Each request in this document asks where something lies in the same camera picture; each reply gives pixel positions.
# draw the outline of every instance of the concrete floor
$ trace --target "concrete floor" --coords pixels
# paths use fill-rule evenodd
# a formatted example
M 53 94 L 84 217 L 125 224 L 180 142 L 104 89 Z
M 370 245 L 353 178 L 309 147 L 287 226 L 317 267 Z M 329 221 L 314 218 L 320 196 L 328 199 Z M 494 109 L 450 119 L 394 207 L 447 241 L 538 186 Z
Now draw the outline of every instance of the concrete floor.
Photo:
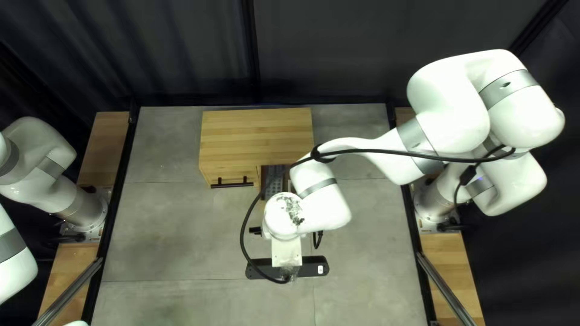
M 381 104 L 311 106 L 314 142 L 389 130 Z M 403 199 L 368 161 L 331 163 L 353 220 L 318 250 L 330 273 L 289 285 L 250 281 L 238 237 L 254 188 L 211 190 L 198 170 L 201 112 L 142 108 L 93 326 L 425 325 Z M 254 210 L 248 225 L 261 224 Z M 248 235 L 251 257 L 270 243 Z

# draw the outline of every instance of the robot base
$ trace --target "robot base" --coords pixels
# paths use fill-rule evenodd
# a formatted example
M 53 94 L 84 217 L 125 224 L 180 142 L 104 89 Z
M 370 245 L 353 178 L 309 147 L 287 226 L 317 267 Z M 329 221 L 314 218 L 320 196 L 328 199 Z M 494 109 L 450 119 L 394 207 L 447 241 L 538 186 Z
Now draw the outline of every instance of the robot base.
M 283 267 L 272 267 L 272 259 L 270 258 L 259 258 L 252 259 L 253 263 L 264 272 L 266 275 L 272 278 L 281 278 L 281 269 Z M 326 257 L 324 256 L 303 256 L 302 266 L 298 270 L 297 277 L 319 277 L 326 276 L 330 271 Z M 264 279 L 260 274 L 258 274 L 254 268 L 248 264 L 246 266 L 246 277 L 249 280 L 262 280 Z
M 79 241 L 80 243 L 99 243 L 101 241 L 101 234 L 105 225 L 105 217 L 108 212 L 108 199 L 111 195 L 111 190 L 97 188 L 96 194 L 101 202 L 101 207 L 103 208 L 99 218 L 93 224 L 85 227 L 65 222 L 60 227 L 60 234 L 63 236 L 76 236 L 82 233 L 85 235 L 85 239 Z

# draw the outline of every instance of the black handle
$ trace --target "black handle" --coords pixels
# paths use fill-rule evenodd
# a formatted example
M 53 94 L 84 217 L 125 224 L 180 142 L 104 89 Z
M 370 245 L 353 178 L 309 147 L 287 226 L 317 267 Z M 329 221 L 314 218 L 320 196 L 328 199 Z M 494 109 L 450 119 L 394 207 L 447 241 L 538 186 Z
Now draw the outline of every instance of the black handle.
M 217 184 L 211 184 L 210 188 L 211 189 L 216 189 L 216 188 L 233 188 L 233 187 L 253 187 L 253 182 L 248 182 L 248 177 L 244 176 L 244 182 L 238 182 L 238 183 L 222 183 L 222 178 L 219 177 L 217 179 Z

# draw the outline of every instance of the black metal frame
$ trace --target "black metal frame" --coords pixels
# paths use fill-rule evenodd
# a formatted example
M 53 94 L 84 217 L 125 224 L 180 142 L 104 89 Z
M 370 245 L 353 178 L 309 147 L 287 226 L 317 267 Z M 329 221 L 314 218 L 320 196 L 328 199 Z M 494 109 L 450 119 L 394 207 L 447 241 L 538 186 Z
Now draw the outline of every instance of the black metal frame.
M 538 11 L 538 14 L 534 16 L 532 21 L 524 28 L 521 34 L 518 35 L 508 50 L 516 56 L 520 56 L 567 2 L 568 0 L 546 1 Z
M 103 258 L 103 267 L 91 278 L 89 289 L 86 294 L 85 306 L 82 310 L 81 319 L 87 324 L 91 324 L 93 313 L 95 312 L 95 305 L 97 303 L 97 296 L 101 286 L 101 279 L 103 278 L 103 270 L 107 260 L 107 252 L 111 244 L 111 237 L 113 235 L 113 227 L 115 226 L 115 219 L 117 218 L 117 210 L 121 202 L 121 194 L 123 192 L 123 185 L 125 184 L 125 176 L 127 168 L 129 167 L 129 159 L 131 157 L 131 149 L 133 148 L 133 140 L 135 139 L 135 131 L 137 130 L 137 120 L 141 108 L 137 106 L 134 100 L 130 103 L 129 108 L 129 127 L 125 136 L 125 143 L 123 145 L 123 152 L 121 153 L 121 160 L 117 168 L 117 177 L 111 194 L 108 212 L 105 219 L 105 227 L 99 243 L 99 250 L 97 251 L 97 259 Z

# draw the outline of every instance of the silver joint ring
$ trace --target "silver joint ring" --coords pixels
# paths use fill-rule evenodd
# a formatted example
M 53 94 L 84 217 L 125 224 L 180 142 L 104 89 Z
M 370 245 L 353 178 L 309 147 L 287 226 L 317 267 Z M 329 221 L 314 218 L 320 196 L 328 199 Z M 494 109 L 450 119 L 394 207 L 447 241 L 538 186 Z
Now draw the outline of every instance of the silver joint ring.
M 499 101 L 514 94 L 518 90 L 537 85 L 539 85 L 538 82 L 532 77 L 529 71 L 516 70 L 492 81 L 479 92 L 479 96 L 487 110 L 489 110 Z
M 308 197 L 308 195 L 313 194 L 315 191 L 318 191 L 324 187 L 331 186 L 333 184 L 336 184 L 335 178 L 322 180 L 322 181 L 318 182 L 317 184 L 306 188 L 303 192 L 298 194 L 298 197 L 304 199 L 304 198 Z
M 413 118 L 401 126 L 397 127 L 397 132 L 403 145 L 407 149 L 408 152 L 412 153 L 421 153 L 421 154 L 430 154 L 430 155 L 438 155 L 435 151 L 435 148 L 425 136 L 421 125 L 419 125 L 419 121 L 416 118 Z M 423 174 L 431 174 L 437 173 L 443 170 L 444 164 L 439 160 L 430 160 L 427 158 L 419 158 L 419 157 L 411 157 L 415 165 Z

